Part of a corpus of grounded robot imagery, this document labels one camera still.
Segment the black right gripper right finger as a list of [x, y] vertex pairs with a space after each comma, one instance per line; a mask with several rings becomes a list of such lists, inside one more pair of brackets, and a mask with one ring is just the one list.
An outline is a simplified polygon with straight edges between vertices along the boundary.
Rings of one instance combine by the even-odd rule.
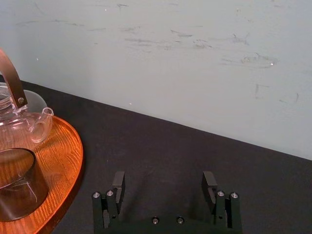
[[210, 211], [210, 224], [217, 230], [240, 230], [240, 198], [238, 193], [225, 193], [218, 188], [210, 171], [202, 174], [202, 191]]

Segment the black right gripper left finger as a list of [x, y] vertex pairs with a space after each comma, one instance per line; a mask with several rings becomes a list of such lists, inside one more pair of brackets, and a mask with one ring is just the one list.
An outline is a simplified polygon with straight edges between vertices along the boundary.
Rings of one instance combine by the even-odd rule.
[[125, 172], [115, 173], [112, 188], [92, 194], [94, 230], [112, 230], [118, 224], [119, 214], [125, 193]]

